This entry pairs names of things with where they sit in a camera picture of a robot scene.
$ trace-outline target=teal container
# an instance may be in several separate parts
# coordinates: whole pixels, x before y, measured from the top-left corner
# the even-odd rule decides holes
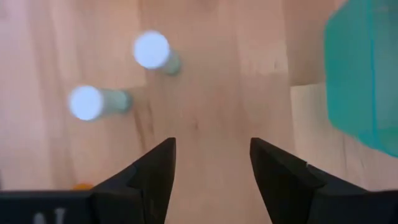
[[[325,30],[331,123],[398,157],[398,0],[349,0]]]

